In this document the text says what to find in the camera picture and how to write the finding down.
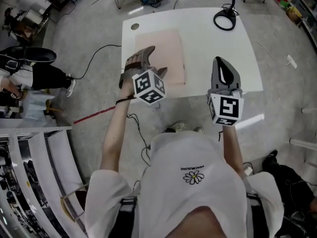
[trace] lamp base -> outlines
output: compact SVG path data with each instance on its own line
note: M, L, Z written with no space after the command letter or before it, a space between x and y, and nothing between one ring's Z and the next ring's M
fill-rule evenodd
M219 26L216 22L216 19L218 17L225 17L227 19L229 19L231 21L231 24L232 24L232 27L230 28L223 28L221 26ZM228 9L224 9L224 10L221 10L220 12L218 12L214 17L213 17L213 23L218 27L220 28L221 30L224 30L224 31L231 31L232 29L235 28L236 26L236 14L233 10L228 10Z

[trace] gray floor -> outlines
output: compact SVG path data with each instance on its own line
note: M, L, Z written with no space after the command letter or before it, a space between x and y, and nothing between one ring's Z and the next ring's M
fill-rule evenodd
M159 8L145 6L132 15L128 12L140 7L131 5L118 10L114 0L81 0L74 11L58 23L50 33L53 41L46 42L57 53L55 66L74 76L81 76L92 54L106 44L121 45L122 22L143 14L173 9L175 0L165 0ZM228 0L180 0L176 9L190 7L220 7ZM292 23L273 0L238 0L236 9L247 30L260 67L264 91L244 95L243 119L264 114L265 119L238 131L243 160L253 161L259 169L261 158L271 150L279 150L278 160L293 167L304 179L317 183L317 170L304 164L305 159L317 163L317 153L288 144L290 137L316 142L316 114L304 115L303 107L317 107L316 53L303 29ZM284 66L258 43L263 44L278 60L287 63L290 54L297 69ZM63 93L56 99L64 118L72 123L114 105L118 93L121 48L100 51L91 63L83 80L77 82L73 95ZM164 100L160 109L141 104L131 105L130 113L140 119L145 140L160 133L176 120L187 121L188 130L203 126L206 134L218 140L220 126L213 125L206 105L206 97L198 96ZM103 137L112 112L101 114L73 126L71 139L76 161L85 179L96 170L101 160ZM120 171L129 184L139 179L145 164L140 153L144 147L133 120L128 120L120 162Z

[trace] white sneaker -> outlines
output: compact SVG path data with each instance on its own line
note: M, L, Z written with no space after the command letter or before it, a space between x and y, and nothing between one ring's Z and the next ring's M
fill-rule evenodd
M201 133L201 134L204 134L204 133L205 133L203 127L196 127L196 128L194 128L194 131L195 131L195 132L198 132L198 133Z
M75 85L76 85L76 79L73 79L71 81L70 87L67 89L68 94L67 94L66 98L68 98L72 95Z
M168 128L175 130L175 132L181 132L185 127L186 127L186 122L177 121L173 123L171 126L169 126Z

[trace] white t-shirt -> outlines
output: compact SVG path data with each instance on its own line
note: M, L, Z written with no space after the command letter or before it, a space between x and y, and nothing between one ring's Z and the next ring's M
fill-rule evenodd
M193 131L163 133L153 139L151 166L141 180L133 238L166 237L200 206L210 207L228 238L247 236L244 183L215 146L211 138ZM249 178L251 187L265 198L264 212L270 237L274 237L284 213L275 180L265 172ZM121 174L110 170L92 174L85 206L89 238L108 237L120 201L130 193Z
M22 67L10 76L10 73L6 70L0 68L0 83L1 80L7 77L14 85L27 85L32 87L33 84L33 68L29 65L23 64Z

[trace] flower logo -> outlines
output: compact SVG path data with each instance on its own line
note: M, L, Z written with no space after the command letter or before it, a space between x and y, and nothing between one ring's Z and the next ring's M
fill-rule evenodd
M204 177L205 176L203 174L199 174L199 171L196 170L195 172L189 172L188 174L185 174L183 179L186 180L186 182L189 182L189 184L193 185L195 183L199 184Z

